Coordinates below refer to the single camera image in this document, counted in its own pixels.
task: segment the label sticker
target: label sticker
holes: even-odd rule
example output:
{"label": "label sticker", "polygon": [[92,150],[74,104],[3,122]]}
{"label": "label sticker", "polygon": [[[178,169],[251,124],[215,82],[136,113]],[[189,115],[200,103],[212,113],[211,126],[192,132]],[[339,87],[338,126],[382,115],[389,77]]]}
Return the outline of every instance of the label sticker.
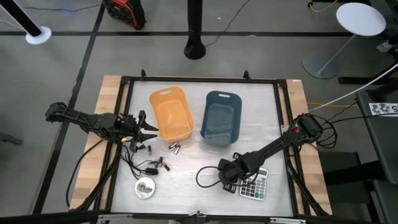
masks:
{"label": "label sticker", "polygon": [[386,116],[398,116],[398,103],[369,103],[372,115],[390,114]]}

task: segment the red generator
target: red generator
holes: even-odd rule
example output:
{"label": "red generator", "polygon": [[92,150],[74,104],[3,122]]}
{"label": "red generator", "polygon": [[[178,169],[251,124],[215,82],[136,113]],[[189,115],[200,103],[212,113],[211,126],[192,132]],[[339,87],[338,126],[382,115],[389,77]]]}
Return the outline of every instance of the red generator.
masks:
{"label": "red generator", "polygon": [[140,0],[103,0],[108,14],[130,24],[137,30],[144,27],[147,22]]}

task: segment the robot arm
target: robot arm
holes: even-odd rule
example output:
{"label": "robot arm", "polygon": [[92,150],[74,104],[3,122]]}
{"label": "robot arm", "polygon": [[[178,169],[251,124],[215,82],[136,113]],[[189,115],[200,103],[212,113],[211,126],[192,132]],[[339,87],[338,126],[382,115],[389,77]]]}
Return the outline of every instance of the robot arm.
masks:
{"label": "robot arm", "polygon": [[112,113],[86,114],[69,109],[65,103],[53,103],[47,110],[46,121],[68,121],[80,126],[86,133],[94,132],[101,139],[113,143],[132,142],[130,149],[136,150],[136,142],[142,143],[148,139],[157,137],[156,134],[143,134],[141,128],[148,131],[158,131],[157,128],[146,123],[145,111],[141,110],[138,121],[132,115],[119,117]]}

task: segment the white cable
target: white cable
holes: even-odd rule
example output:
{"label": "white cable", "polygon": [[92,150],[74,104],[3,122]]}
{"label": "white cable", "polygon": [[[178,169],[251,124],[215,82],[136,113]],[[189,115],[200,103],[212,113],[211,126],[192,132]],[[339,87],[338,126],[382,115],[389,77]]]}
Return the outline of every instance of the white cable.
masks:
{"label": "white cable", "polygon": [[15,24],[11,23],[11,22],[7,22],[7,21],[1,20],[1,19],[0,19],[0,22],[4,22],[4,23],[6,23],[6,24],[12,25],[12,26],[14,26],[14,27],[16,27],[16,28],[20,28],[21,30],[25,31],[24,28],[22,28],[22,27],[20,27],[20,26],[17,26],[17,25],[15,25]]}
{"label": "white cable", "polygon": [[310,109],[310,111],[315,111],[315,110],[317,110],[317,109],[320,109],[320,108],[322,108],[322,107],[324,107],[324,106],[327,106],[327,105],[329,105],[329,104],[331,104],[331,103],[334,103],[334,102],[336,102],[336,101],[338,101],[338,100],[341,100],[341,99],[343,99],[343,98],[346,98],[347,96],[350,96],[351,94],[356,93],[357,91],[362,90],[362,89],[368,87],[369,85],[372,85],[372,83],[378,81],[378,80],[381,79],[384,75],[387,75],[389,72],[391,72],[391,71],[392,71],[393,69],[395,69],[396,67],[398,67],[398,64],[395,64],[395,65],[394,65],[393,67],[391,67],[388,71],[384,72],[381,76],[375,78],[374,80],[372,80],[371,82],[369,82],[369,83],[366,84],[365,86],[362,86],[361,88],[359,88],[359,89],[357,89],[357,90],[354,90],[354,91],[352,91],[351,93],[345,94],[344,96],[342,96],[342,97],[340,97],[340,98],[337,98],[337,99],[335,99],[335,100],[332,100],[332,101],[330,101],[329,103],[325,103],[324,105],[318,106],[318,107],[316,107],[316,108],[314,108],[314,109]]}

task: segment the white tabletop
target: white tabletop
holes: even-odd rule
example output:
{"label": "white tabletop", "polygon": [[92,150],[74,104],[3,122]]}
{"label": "white tabletop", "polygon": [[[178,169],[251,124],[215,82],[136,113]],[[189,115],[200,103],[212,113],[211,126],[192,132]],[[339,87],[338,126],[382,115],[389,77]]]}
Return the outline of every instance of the white tabletop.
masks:
{"label": "white tabletop", "polygon": [[336,13],[337,21],[353,34],[370,37],[386,28],[386,20],[375,8],[362,3],[347,3]]}
{"label": "white tabletop", "polygon": [[[134,82],[130,114],[145,110],[147,122],[155,125],[149,95],[158,89],[177,85],[183,88],[195,120],[195,129],[189,139],[180,141],[181,150],[177,155],[169,152],[159,138],[146,141],[152,147],[152,155],[146,150],[138,151],[133,158],[136,164],[146,160],[157,160],[160,156],[170,167],[170,172],[159,168],[159,175],[150,177],[156,184],[154,195],[139,199],[134,193],[137,180],[129,167],[121,161],[112,212],[189,214],[195,211],[209,215],[237,216],[278,216],[292,217],[289,186],[281,151],[268,158],[263,168],[269,171],[264,201],[256,201],[231,194],[221,184],[203,189],[195,182],[198,170],[204,166],[217,166],[221,158],[232,160],[234,152],[244,154],[256,151],[280,136],[280,126],[275,104],[274,87],[271,84],[253,83],[193,83],[193,82]],[[227,148],[209,146],[200,136],[206,95],[213,90],[238,94],[242,99],[242,115],[239,139]],[[209,185],[218,179],[216,169],[205,169],[199,181]]]}

